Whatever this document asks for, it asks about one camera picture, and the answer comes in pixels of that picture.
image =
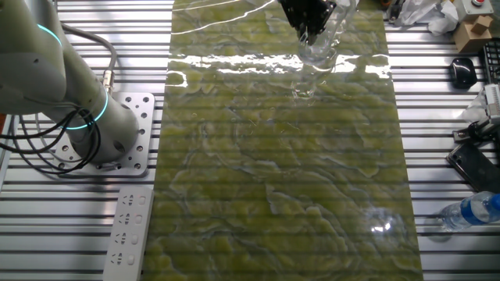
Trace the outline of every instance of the marble pattern surface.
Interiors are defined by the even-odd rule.
[[[173,10],[144,280],[422,280],[381,14],[300,94],[277,2]]]

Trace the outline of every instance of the computer mouse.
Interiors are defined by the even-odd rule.
[[[453,87],[469,89],[477,83],[477,74],[474,63],[467,58],[453,59],[450,65]]]

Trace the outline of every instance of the water bottle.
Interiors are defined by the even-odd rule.
[[[481,192],[443,208],[439,218],[446,231],[460,231],[500,220],[500,194]]]

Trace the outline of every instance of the power strip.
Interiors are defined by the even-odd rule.
[[[141,277],[152,202],[150,188],[120,189],[103,281],[137,281]]]

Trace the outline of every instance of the cable connector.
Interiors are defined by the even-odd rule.
[[[115,73],[112,70],[106,70],[104,72],[104,79],[102,80],[102,85],[108,92],[108,94],[113,93],[113,84],[115,83]]]

